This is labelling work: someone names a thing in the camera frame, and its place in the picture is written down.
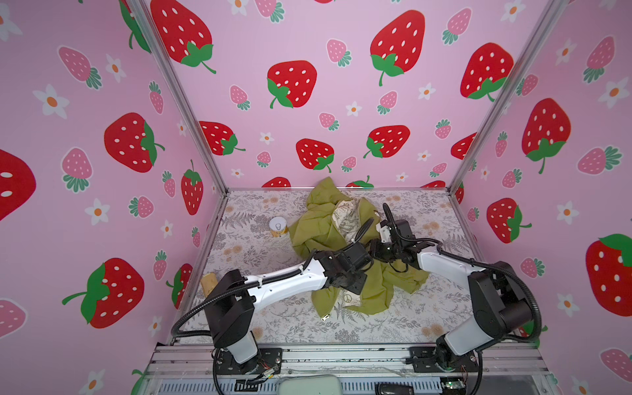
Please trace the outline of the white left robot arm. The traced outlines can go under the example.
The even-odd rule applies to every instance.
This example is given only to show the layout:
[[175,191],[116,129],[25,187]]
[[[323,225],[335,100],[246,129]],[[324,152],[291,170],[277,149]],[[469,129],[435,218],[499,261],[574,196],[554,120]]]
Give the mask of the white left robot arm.
[[360,295],[374,259],[360,242],[337,251],[314,250],[294,267],[259,276],[228,272],[206,299],[182,315],[171,329],[173,339],[210,337],[239,366],[258,363],[261,352],[250,331],[254,313],[308,291],[342,288]]

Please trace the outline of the green zip jacket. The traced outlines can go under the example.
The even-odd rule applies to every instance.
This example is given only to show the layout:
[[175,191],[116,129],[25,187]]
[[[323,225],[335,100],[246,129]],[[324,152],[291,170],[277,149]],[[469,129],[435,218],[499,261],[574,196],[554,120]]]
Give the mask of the green zip jacket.
[[[380,220],[380,214],[369,200],[345,195],[329,177],[310,193],[306,207],[307,211],[289,228],[292,247],[301,258],[309,258],[315,250],[340,250],[352,242],[364,222]],[[381,313],[389,308],[396,288],[413,294],[429,277],[429,273],[407,267],[400,260],[386,263],[375,258],[362,270],[367,279],[358,296],[340,287],[312,293],[319,316],[330,314],[335,306],[359,314]]]

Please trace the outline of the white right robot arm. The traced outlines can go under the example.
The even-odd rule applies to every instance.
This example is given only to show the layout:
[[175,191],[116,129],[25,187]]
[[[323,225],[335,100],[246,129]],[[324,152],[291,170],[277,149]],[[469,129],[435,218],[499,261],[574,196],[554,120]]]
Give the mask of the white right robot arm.
[[482,263],[449,253],[439,240],[416,238],[406,221],[384,220],[376,229],[380,238],[370,243],[375,259],[400,261],[406,269],[433,273],[469,291],[472,316],[436,340],[433,361],[441,370],[455,370],[465,357],[505,340],[539,339],[538,303],[508,263]]

